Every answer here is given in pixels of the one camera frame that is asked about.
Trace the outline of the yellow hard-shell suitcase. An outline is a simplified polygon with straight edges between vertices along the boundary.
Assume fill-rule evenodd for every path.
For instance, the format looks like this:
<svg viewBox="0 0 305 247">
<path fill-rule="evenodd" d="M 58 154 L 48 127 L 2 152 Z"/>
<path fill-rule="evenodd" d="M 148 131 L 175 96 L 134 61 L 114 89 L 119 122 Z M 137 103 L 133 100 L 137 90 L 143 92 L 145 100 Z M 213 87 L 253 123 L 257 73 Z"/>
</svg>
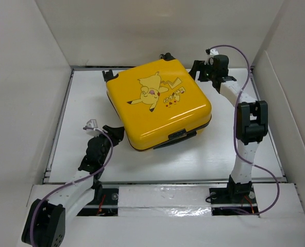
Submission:
<svg viewBox="0 0 305 247">
<path fill-rule="evenodd" d="M 129 143 L 138 151 L 189 139 L 212 119 L 211 102 L 169 52 L 118 73 L 104 71 L 103 78 Z"/>
</svg>

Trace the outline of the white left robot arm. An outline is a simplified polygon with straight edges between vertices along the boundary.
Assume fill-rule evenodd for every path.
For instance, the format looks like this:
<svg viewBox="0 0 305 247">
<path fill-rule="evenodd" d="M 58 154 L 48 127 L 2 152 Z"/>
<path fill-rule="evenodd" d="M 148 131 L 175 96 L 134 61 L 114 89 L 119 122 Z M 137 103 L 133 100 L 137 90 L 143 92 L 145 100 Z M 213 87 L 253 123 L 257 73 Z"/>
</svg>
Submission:
<svg viewBox="0 0 305 247">
<path fill-rule="evenodd" d="M 33 201 L 21 235 L 30 246 L 61 246 L 66 226 L 88 204 L 102 199 L 100 177 L 110 162 L 113 149 L 123 139 L 124 127 L 104 125 L 101 129 L 87 123 L 92 134 L 86 153 L 71 180 Z"/>
</svg>

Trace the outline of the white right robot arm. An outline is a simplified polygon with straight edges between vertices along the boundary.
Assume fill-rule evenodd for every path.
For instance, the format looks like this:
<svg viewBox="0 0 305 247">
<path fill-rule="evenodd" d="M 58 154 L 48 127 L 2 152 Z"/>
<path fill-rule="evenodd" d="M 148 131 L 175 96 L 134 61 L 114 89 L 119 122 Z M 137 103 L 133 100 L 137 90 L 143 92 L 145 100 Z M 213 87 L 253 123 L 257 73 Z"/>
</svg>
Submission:
<svg viewBox="0 0 305 247">
<path fill-rule="evenodd" d="M 211 81 L 216 91 L 234 106 L 234 168 L 225 188 L 212 188 L 207 202 L 240 203 L 252 190 L 252 167 L 260 142 L 268 133 L 268 105 L 245 93 L 233 76 L 229 76 L 229 58 L 216 49 L 207 51 L 205 61 L 196 60 L 189 74 L 201 82 Z"/>
</svg>

